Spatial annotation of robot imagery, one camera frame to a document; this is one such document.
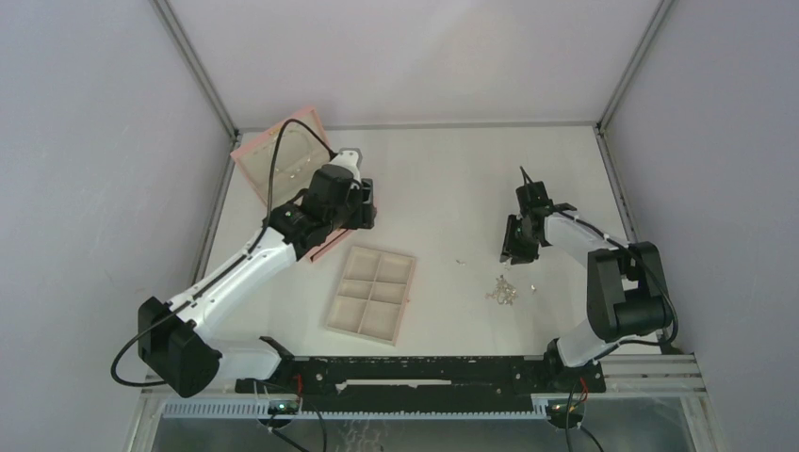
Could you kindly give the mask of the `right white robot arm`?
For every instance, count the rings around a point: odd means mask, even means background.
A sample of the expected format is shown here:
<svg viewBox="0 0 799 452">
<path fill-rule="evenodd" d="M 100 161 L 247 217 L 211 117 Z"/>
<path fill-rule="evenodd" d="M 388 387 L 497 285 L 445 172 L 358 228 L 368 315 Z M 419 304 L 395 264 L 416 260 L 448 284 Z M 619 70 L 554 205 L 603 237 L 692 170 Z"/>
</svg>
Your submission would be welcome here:
<svg viewBox="0 0 799 452">
<path fill-rule="evenodd" d="M 581 368 L 624 345 L 665 347 L 678 336 L 678 314 L 665 282 L 659 249 L 623 241 L 584 219 L 569 203 L 555 203 L 542 182 L 526 179 L 507 218 L 500 260 L 531 264 L 545 247 L 565 251 L 587 272 L 586 319 L 547 347 L 545 379 L 570 391 Z"/>
</svg>

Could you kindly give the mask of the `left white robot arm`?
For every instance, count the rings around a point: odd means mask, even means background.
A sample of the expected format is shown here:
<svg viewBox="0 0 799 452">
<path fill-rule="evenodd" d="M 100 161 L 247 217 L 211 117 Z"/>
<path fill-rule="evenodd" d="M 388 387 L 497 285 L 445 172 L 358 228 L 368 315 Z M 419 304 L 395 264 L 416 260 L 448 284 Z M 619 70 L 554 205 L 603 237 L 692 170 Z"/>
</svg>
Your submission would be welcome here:
<svg viewBox="0 0 799 452">
<path fill-rule="evenodd" d="M 374 226 L 374 182 L 326 164 L 309 187 L 273 208 L 260 230 L 208 277 L 163 302 L 139 307 L 138 355 L 183 398 L 219 379 L 258 379 L 273 393 L 293 383 L 293 365 L 266 340 L 225 341 L 221 322 L 257 289 L 338 230 Z"/>
</svg>

